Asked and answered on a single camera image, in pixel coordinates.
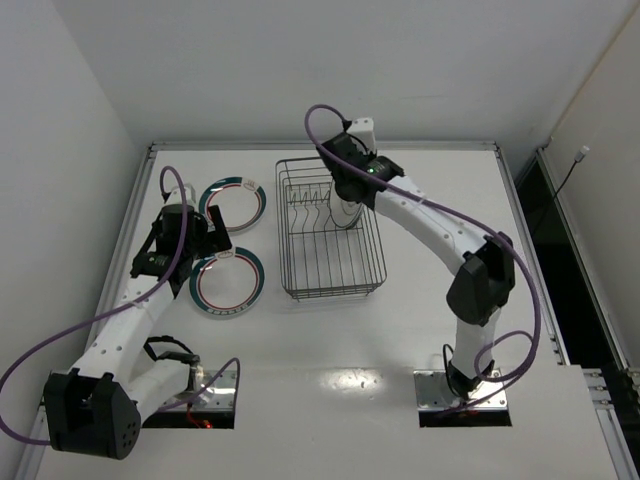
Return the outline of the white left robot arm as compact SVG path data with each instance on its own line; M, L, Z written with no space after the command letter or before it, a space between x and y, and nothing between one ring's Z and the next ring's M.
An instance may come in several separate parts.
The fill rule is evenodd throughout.
M192 403L203 392L200 358L192 352L165 352L144 374L131 374L194 261L231 246L218 206L205 215L180 202L162 207L134 257L116 314L70 370L51 374L44 386L53 449L124 459L151 415Z

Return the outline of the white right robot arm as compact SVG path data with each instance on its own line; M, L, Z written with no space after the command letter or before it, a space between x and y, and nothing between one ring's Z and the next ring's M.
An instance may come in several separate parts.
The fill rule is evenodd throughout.
M503 245L474 225L457 221L422 202L419 188L385 156L363 152L340 133L322 144L338 198L362 204L394 221L428 247L454 276L446 302L457 318L455 348L445 364L450 390L467 400L494 367L491 344L496 323L515 285L514 260Z

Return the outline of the white plate with blue rim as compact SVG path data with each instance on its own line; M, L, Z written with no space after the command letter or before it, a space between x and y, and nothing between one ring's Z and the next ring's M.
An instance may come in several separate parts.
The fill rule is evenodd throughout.
M358 202L343 200L337 192L334 182L331 183L329 193L329 214L330 218L339 229L353 228L363 210L363 205Z

